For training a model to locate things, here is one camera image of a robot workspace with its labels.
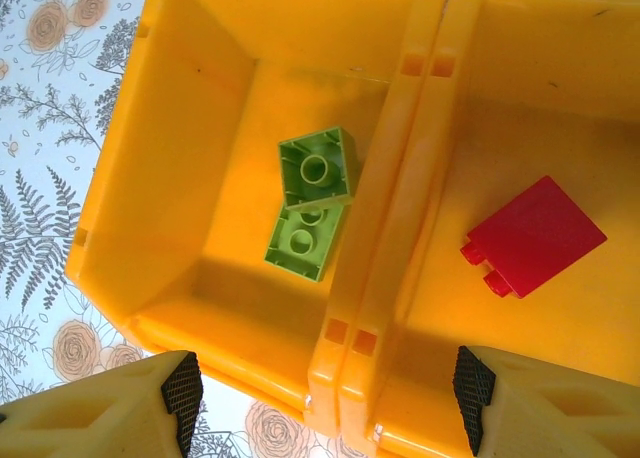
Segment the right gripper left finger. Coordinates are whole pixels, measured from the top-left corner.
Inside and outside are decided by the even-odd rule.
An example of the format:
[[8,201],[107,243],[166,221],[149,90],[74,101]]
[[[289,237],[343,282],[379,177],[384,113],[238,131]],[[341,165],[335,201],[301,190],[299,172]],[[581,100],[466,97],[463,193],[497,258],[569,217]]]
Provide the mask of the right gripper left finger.
[[186,457],[203,383],[195,353],[164,352],[1,407],[4,457]]

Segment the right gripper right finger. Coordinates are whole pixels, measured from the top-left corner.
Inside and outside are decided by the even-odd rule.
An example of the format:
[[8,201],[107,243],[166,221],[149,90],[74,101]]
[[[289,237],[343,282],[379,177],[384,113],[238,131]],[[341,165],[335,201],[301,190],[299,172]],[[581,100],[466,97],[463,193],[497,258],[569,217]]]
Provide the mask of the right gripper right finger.
[[639,389],[484,346],[457,351],[453,390],[475,457],[636,457]]

